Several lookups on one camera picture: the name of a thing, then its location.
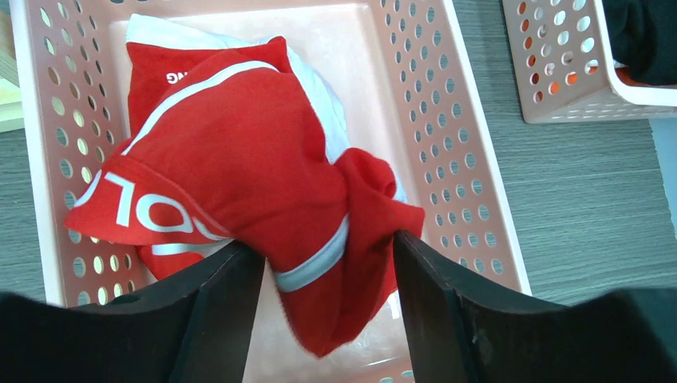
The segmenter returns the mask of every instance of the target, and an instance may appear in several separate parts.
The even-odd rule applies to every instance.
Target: red garment
[[[342,258],[280,296],[315,355],[355,339],[396,289],[393,234],[422,231],[423,210],[392,200],[389,165],[357,148],[329,164],[282,38],[205,59],[162,100],[97,173],[66,226],[139,246],[234,237],[285,273],[318,253],[347,217]],[[193,258],[144,261],[161,278],[200,258],[185,256]]]

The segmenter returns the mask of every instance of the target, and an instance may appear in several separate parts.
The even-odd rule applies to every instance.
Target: plastic basket
[[[388,160],[426,209],[426,240],[530,294],[451,1],[13,0],[48,302],[104,304],[153,282],[133,247],[62,225],[128,134],[124,37],[133,13],[251,40],[285,36],[335,88],[352,144]],[[355,342],[317,361],[296,344],[267,276],[244,380],[411,382],[400,316],[394,295]]]
[[[503,0],[503,9],[527,122],[677,116],[677,85],[619,79],[602,0]]]

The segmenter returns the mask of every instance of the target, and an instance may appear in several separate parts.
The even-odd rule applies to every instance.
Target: gray wood grain surface
[[[525,124],[500,2],[455,6],[534,294],[573,303],[620,286],[677,286],[648,122]],[[0,290],[42,299],[25,146],[23,131],[0,134]]]

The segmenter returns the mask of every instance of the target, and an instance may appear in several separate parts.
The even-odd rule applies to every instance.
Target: laundry basket
[[[426,240],[452,260],[530,294],[451,1],[11,5],[48,302],[105,304],[153,282],[133,247],[62,224],[92,174],[129,134],[131,63],[124,40],[134,13],[250,40],[285,36],[344,102],[352,144],[388,160],[410,202],[426,209]],[[317,361],[296,344],[268,275],[244,380],[411,382],[400,317],[394,294],[355,342]]]
[[[602,0],[503,0],[503,11],[527,122],[677,116],[677,85],[619,79]]]

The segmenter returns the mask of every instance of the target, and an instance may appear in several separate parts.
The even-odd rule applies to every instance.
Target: pink plastic basket
[[[13,0],[26,137],[47,301],[104,304],[153,282],[133,247],[69,232],[63,219],[129,131],[131,14],[255,40],[281,34],[334,87],[353,145],[388,160],[425,240],[530,294],[489,130],[450,0]],[[268,275],[247,382],[411,382],[397,295],[321,361],[296,344]]]

